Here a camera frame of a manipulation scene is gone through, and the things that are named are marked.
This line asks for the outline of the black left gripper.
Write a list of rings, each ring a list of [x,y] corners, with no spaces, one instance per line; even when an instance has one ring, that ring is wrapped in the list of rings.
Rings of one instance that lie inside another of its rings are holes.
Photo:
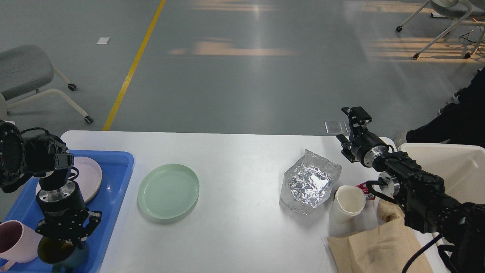
[[[101,211],[88,211],[83,197],[74,182],[75,191],[71,197],[57,202],[43,202],[36,196],[36,202],[44,218],[38,222],[35,232],[56,242],[70,243],[82,248],[102,221]]]

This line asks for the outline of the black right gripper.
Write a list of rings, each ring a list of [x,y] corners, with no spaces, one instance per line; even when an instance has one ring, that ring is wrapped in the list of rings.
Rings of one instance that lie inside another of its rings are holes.
[[[350,133],[350,141],[344,134],[336,135],[342,155],[351,163],[359,162],[372,168],[378,157],[388,153],[388,145],[367,129],[372,117],[362,107],[342,107],[341,111],[348,118]]]

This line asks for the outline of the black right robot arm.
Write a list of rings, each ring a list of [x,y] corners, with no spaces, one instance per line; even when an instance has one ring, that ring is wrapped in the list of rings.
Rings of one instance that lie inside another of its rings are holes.
[[[483,273],[484,205],[460,203],[447,195],[443,178],[424,171],[407,152],[395,151],[367,129],[372,118],[362,107],[341,110],[349,121],[349,137],[337,135],[341,153],[350,162],[381,173],[377,180],[366,182],[368,190],[399,206],[405,214],[405,226],[423,234],[438,233],[411,256],[402,272],[406,273],[421,254],[444,238],[448,244],[439,245],[438,254],[451,273]]]

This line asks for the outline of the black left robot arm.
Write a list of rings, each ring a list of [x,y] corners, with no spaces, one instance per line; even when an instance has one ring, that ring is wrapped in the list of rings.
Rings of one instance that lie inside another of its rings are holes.
[[[43,219],[35,231],[55,242],[80,249],[102,220],[101,211],[90,211],[75,181],[74,155],[57,135],[43,133],[25,137],[16,125],[1,121],[0,186],[12,193],[30,178],[39,179],[35,200]]]

